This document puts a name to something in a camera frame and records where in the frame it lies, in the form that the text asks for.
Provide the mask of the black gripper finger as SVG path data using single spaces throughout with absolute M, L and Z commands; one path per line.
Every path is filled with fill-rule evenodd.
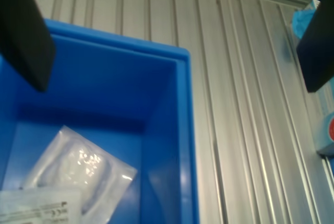
M 333 77 L 333 0 L 320 0 L 297 56 L 308 92 L 318 91 Z
M 1 55 L 39 92 L 47 90 L 55 53 L 35 0 L 1 0 Z

